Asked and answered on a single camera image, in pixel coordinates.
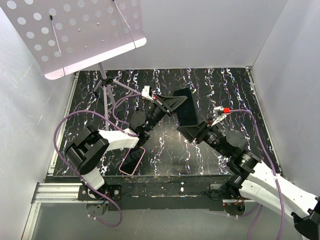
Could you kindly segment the black phone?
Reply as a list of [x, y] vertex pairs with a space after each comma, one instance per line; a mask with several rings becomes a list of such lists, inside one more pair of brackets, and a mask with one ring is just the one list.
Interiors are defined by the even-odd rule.
[[198, 116], [196, 113], [192, 92], [189, 88], [176, 90], [173, 93], [174, 97], [187, 97], [183, 104], [176, 110], [179, 126], [194, 126], [197, 125]]

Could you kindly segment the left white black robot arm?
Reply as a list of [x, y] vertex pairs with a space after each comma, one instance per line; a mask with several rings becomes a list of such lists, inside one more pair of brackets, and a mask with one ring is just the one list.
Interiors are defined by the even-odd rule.
[[95, 200], [106, 196], [105, 181], [98, 170], [98, 163], [108, 151], [117, 149], [139, 149], [150, 138], [148, 132], [165, 115], [172, 115], [187, 100], [186, 96], [155, 95], [147, 111], [135, 110], [125, 130], [98, 130], [87, 126], [66, 147], [65, 155], [77, 173], [88, 185], [89, 194]]

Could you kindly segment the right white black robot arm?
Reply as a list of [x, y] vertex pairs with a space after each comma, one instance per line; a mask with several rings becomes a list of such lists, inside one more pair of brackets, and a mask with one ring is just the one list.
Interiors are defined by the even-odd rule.
[[244, 135], [231, 130], [223, 134], [206, 121], [177, 130], [189, 141], [205, 142], [223, 157], [233, 175], [226, 183], [232, 199], [248, 198], [293, 220], [294, 228], [309, 240], [320, 238], [320, 198], [309, 193], [279, 174], [273, 173], [261, 159], [247, 148]]

